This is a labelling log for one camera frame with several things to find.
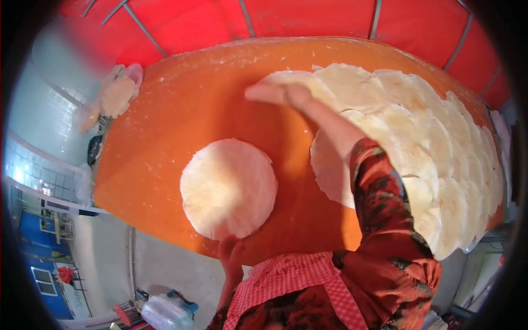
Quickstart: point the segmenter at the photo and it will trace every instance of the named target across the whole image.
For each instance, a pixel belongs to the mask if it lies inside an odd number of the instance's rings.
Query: plastic sheet
[[[192,330],[192,313],[180,298],[166,294],[150,296],[141,310],[141,316],[156,330]]]
[[[136,83],[136,87],[134,88],[134,96],[132,96],[132,98],[130,99],[133,100],[139,95],[139,87],[143,82],[143,68],[141,67],[141,64],[134,63],[129,65],[125,69],[125,75],[130,79],[134,80],[134,82]]]
[[[92,205],[92,169],[88,163],[79,166],[80,172],[73,174],[73,186],[77,202],[83,207]]]

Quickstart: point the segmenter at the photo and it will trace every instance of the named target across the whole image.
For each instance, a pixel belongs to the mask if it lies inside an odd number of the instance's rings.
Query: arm
[[[242,240],[233,235],[226,237],[218,245],[218,259],[220,259],[225,272],[225,282],[220,294],[218,307],[216,308],[217,311],[227,303],[238,283],[242,282],[244,277],[244,271],[240,263],[242,249]]]
[[[346,162],[354,145],[366,137],[359,128],[315,100],[310,90],[299,84],[257,84],[246,89],[246,99],[293,106],[326,133],[341,159]]]

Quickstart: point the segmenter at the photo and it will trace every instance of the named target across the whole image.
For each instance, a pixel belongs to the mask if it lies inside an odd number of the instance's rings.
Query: orange work surface
[[[309,149],[317,126],[289,107],[244,100],[245,87],[272,72],[312,71],[312,65],[334,62],[415,73],[442,98],[453,91],[476,124],[492,129],[473,92],[446,72],[388,45],[328,37],[238,41],[145,69],[141,93],[108,133],[95,203],[140,231],[216,257],[218,242],[198,234],[183,212],[180,176],[195,152],[234,137],[268,154],[278,181],[271,216],[245,239],[244,264],[287,252],[355,250],[361,240],[355,210],[330,201],[315,182]],[[502,206],[490,223],[501,220]]]

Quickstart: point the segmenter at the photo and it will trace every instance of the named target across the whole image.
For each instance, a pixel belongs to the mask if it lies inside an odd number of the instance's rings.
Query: apron
[[[240,317],[251,307],[282,295],[323,285],[335,314],[348,329],[367,330],[365,319],[332,263],[331,252],[283,254],[251,268],[249,278],[238,284],[224,322],[234,330]]]

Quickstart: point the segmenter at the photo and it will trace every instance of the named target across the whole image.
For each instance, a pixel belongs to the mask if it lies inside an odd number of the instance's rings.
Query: metal frame bar
[[[499,65],[497,70],[495,71],[495,73],[493,74],[493,77],[489,80],[488,84],[486,85],[486,87],[484,87],[484,89],[482,90],[482,92],[480,92],[480,97],[482,98],[487,92],[488,90],[490,89],[490,87],[493,85],[493,83],[495,82],[495,79],[497,79],[497,76],[499,74],[499,72],[501,71],[502,67]]]
[[[95,2],[96,0],[92,0],[90,1],[90,3],[88,4],[88,7],[86,7],[86,9],[84,10],[84,13],[82,13],[81,17],[85,17],[86,14],[88,14],[88,10],[90,10],[90,8],[92,8],[92,5],[93,3]]]
[[[251,16],[249,16],[248,8],[246,7],[246,3],[244,0],[238,0],[238,3],[240,5],[240,8],[242,9],[242,15],[244,15],[244,19],[246,20],[246,25],[248,26],[248,32],[250,37],[254,38],[255,36],[255,30],[253,29],[253,23],[251,22]]]
[[[104,25],[110,19],[110,17],[112,17],[116,13],[116,11],[118,11],[124,4],[126,4],[127,1],[128,0],[121,1],[114,9],[112,9],[110,14],[108,14],[108,16],[106,16],[106,18],[102,20],[101,25]]]
[[[460,35],[460,39],[458,40],[457,47],[455,48],[455,50],[449,57],[449,60],[447,60],[446,64],[442,68],[444,71],[447,71],[447,69],[449,69],[451,64],[453,64],[453,62],[455,61],[455,58],[457,57],[458,53],[462,49],[462,46],[464,46],[464,42],[466,42],[467,34],[469,33],[469,28],[471,28],[472,22],[473,22],[473,13],[468,12],[466,26],[464,27],[464,30],[462,31],[462,34]]]
[[[50,276],[50,282],[46,282],[46,281],[41,281],[41,280],[37,280],[36,279],[36,275],[35,275],[35,271],[38,270],[38,271],[41,271],[41,272],[47,272],[48,275]],[[41,295],[45,295],[45,296],[52,296],[52,297],[56,297],[58,296],[59,294],[57,293],[57,288],[55,288],[55,284],[53,283],[53,276],[51,275],[51,272],[47,269],[42,269],[42,268],[37,268],[37,267],[33,267],[31,266],[31,273],[33,273],[33,277],[35,278],[35,282],[36,283],[42,283],[42,284],[47,284],[47,285],[51,285],[53,287],[53,291],[55,291],[55,294],[49,294],[49,293],[45,293],[45,292],[42,292],[40,290],[40,287],[39,287],[39,292]]]
[[[375,0],[374,12],[372,13],[372,20],[370,22],[369,40],[374,40],[376,37],[376,30],[378,29],[378,21],[380,20],[381,0]]]
[[[134,22],[139,26],[139,28],[145,33],[145,35],[150,39],[150,41],[158,48],[159,52],[164,56],[167,57],[167,53],[161,48],[161,46],[154,40],[154,38],[150,35],[150,33],[147,31],[147,29],[143,26],[141,21],[136,17],[136,14],[132,11],[132,8],[128,6],[128,4],[123,3],[123,7],[128,11],[128,14],[132,17]]]

